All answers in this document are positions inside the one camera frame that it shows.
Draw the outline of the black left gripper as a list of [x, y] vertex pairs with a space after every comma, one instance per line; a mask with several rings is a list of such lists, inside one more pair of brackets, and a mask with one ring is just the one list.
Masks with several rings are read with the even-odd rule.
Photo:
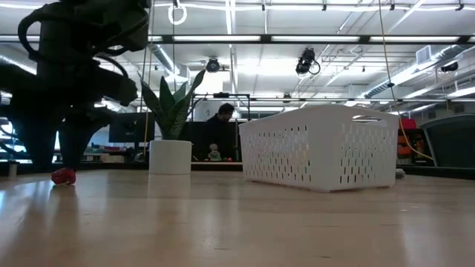
[[76, 172], [92, 136], [111, 124], [114, 112], [95, 103], [115, 98], [115, 73], [95, 65], [63, 78], [38, 77], [18, 65], [1, 64], [1, 90], [11, 94], [1, 115], [13, 124], [33, 165], [46, 171], [59, 127], [63, 166]]

